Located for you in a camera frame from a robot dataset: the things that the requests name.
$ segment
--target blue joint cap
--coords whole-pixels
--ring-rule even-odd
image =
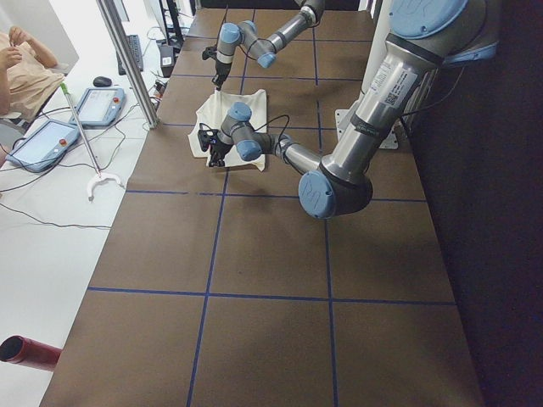
[[[408,40],[432,36],[451,25],[466,8],[467,1],[396,0],[390,12],[390,27],[397,36]]]
[[[238,149],[239,157],[243,161],[258,159],[262,154],[260,144],[254,140],[242,140],[236,144],[236,148]]]
[[[317,219],[328,219],[336,210],[336,197],[328,178],[321,171],[306,172],[299,180],[299,202],[305,212]]]
[[[241,34],[239,27],[233,23],[225,23],[221,28],[221,41],[227,44],[233,44],[239,40]]]
[[[253,112],[251,112],[251,108],[247,104],[236,102],[230,106],[228,115],[237,121],[249,121]]]
[[[256,62],[258,62],[262,68],[269,68],[276,59],[277,55],[275,53],[265,53],[264,55],[261,55]]]
[[[256,34],[257,30],[256,30],[256,25],[253,21],[251,20],[245,20],[244,23],[250,25],[251,27],[251,30],[253,30],[253,32]]]

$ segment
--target red cylinder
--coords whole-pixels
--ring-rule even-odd
[[[62,349],[27,337],[9,337],[0,345],[0,360],[17,365],[53,371]]]

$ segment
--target label sticker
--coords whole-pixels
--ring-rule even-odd
[[[383,62],[369,90],[379,96],[379,102],[398,108],[416,80],[417,74]]]

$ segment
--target brown table surface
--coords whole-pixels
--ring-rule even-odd
[[[269,36],[292,15],[227,19]],[[198,11],[41,406],[482,405],[409,148],[379,151],[371,203],[328,221],[275,158],[260,173],[192,157],[222,17]],[[238,52],[223,91],[266,89],[268,118],[328,153],[372,34],[366,13],[326,12],[269,70]]]

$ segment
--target keyboard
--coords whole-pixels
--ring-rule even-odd
[[[126,36],[126,40],[128,41],[128,45],[130,46],[130,49],[132,51],[132,55],[134,55],[134,59],[136,60],[137,67],[140,71],[143,70],[143,56],[142,56],[142,46],[139,43],[139,37],[135,34],[132,34],[130,36]],[[119,71],[119,75],[126,75],[125,67],[122,66],[122,62],[120,61],[119,54],[117,54],[117,70]]]

